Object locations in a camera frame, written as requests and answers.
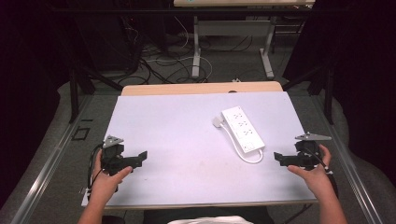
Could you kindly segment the aluminium floor rail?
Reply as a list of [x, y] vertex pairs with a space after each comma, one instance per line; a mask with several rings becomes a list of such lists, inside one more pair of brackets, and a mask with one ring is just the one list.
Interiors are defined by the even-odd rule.
[[367, 188], [363, 184], [354, 161], [352, 160], [350, 153], [347, 150], [346, 145], [342, 142], [338, 135], [335, 127], [330, 124], [324, 114], [324, 104], [321, 102], [319, 96], [312, 96], [311, 101], [313, 102], [316, 111], [319, 114], [321, 121], [324, 123], [324, 127], [329, 131], [332, 138], [333, 144], [335, 145], [335, 151], [338, 160], [346, 174], [346, 178], [350, 187], [352, 188], [354, 195], [360, 205], [361, 211], [363, 212], [368, 224], [383, 224], [383, 220], [377, 212], [373, 201], [371, 200]]
[[22, 182], [14, 190], [14, 215], [5, 224], [76, 224], [82, 213], [87, 168], [95, 144], [89, 111], [92, 96], [84, 96], [77, 119], [61, 103], [55, 120]]

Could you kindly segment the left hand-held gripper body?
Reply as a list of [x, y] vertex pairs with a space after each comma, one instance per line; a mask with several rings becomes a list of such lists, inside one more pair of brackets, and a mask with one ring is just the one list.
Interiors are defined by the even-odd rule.
[[102, 147], [101, 168], [109, 175], [114, 175], [120, 170], [121, 153], [123, 152], [123, 139], [109, 135]]

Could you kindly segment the white metal desk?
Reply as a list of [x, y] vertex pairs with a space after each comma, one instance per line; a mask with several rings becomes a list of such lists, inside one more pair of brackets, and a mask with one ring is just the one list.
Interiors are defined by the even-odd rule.
[[[312, 7], [316, 0], [174, 0], [175, 7], [182, 9], [296, 9], [297, 7]], [[192, 77], [200, 75], [199, 66], [201, 56], [201, 36], [261, 36], [265, 38], [264, 47], [260, 49], [264, 75], [274, 79], [275, 75], [268, 53], [275, 35], [276, 16], [267, 16], [266, 20], [221, 19], [204, 21], [193, 17], [194, 55], [192, 61]]]

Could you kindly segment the white table mat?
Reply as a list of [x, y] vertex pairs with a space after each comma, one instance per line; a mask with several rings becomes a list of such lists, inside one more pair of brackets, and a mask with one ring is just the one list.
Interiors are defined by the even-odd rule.
[[[242, 161], [212, 120], [241, 107], [262, 138], [262, 154]], [[275, 160], [292, 155], [304, 131], [283, 92], [121, 96], [107, 132], [124, 141], [124, 156], [147, 152], [120, 184], [110, 208], [311, 203], [305, 182]]]

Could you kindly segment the wooden table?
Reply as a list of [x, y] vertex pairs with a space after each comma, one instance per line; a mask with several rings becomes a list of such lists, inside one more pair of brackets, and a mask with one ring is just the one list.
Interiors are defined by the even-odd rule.
[[130, 85], [121, 96], [283, 91], [276, 81]]

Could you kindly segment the person's dark trousers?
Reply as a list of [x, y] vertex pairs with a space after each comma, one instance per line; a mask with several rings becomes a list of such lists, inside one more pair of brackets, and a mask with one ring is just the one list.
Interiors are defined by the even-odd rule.
[[143, 224], [167, 224], [173, 220], [198, 217], [239, 216], [253, 224], [275, 224], [265, 206], [247, 207], [192, 207], [180, 209], [146, 210]]

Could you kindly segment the person's left hand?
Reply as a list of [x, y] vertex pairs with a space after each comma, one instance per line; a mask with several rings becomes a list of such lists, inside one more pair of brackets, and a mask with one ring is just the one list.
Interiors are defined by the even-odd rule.
[[131, 166], [127, 166], [115, 175], [108, 175], [102, 170], [101, 156], [102, 150], [99, 150], [93, 168], [93, 183], [89, 204], [106, 205], [115, 193], [118, 184], [133, 170]]

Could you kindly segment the person's right hand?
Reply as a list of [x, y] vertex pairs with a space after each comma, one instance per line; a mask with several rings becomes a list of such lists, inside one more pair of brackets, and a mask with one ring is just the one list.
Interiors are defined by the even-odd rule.
[[325, 168], [322, 165], [318, 165], [311, 171], [289, 165], [288, 170], [301, 177], [319, 201], [327, 202], [334, 196], [332, 183], [329, 177], [327, 177]]

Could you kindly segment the black metal stand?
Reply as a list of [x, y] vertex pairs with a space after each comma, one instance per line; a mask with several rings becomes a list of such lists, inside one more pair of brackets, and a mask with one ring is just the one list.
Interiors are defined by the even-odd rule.
[[81, 89], [85, 94], [92, 95], [95, 92], [95, 87], [92, 83], [92, 78], [98, 79], [107, 86], [116, 91], [121, 91], [123, 87], [120, 84], [110, 80], [94, 71], [86, 65], [74, 63], [69, 69], [69, 84], [70, 84], [70, 101], [71, 101], [71, 117], [69, 122], [73, 123], [79, 115], [78, 89]]
[[333, 77], [334, 77], [334, 63], [326, 62], [314, 66], [308, 72], [298, 76], [292, 81], [284, 84], [282, 89], [289, 90], [291, 87], [300, 84], [306, 79], [313, 78], [313, 81], [308, 87], [310, 95], [319, 95], [321, 90], [325, 91], [323, 114], [327, 121], [333, 125], [332, 120], [332, 94], [333, 94]]

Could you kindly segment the person's white shirt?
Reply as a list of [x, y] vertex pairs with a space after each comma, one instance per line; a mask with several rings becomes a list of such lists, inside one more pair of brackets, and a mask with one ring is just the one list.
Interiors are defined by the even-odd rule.
[[230, 217], [198, 217], [192, 219], [173, 220], [167, 224], [253, 224], [239, 216]]

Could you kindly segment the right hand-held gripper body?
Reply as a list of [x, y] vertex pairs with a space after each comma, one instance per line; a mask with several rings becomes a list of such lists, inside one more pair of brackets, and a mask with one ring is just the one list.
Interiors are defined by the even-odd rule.
[[328, 165], [322, 160], [318, 141], [330, 141], [332, 139], [330, 136], [307, 132], [296, 136], [295, 139], [297, 140], [295, 147], [298, 155], [303, 158], [300, 167], [310, 171], [321, 164], [326, 171], [329, 170]]

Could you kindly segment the white power strip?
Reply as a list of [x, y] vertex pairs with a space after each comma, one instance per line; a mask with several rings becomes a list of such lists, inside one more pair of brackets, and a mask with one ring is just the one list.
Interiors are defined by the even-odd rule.
[[265, 148], [260, 135], [240, 106], [222, 110], [221, 115], [244, 153]]

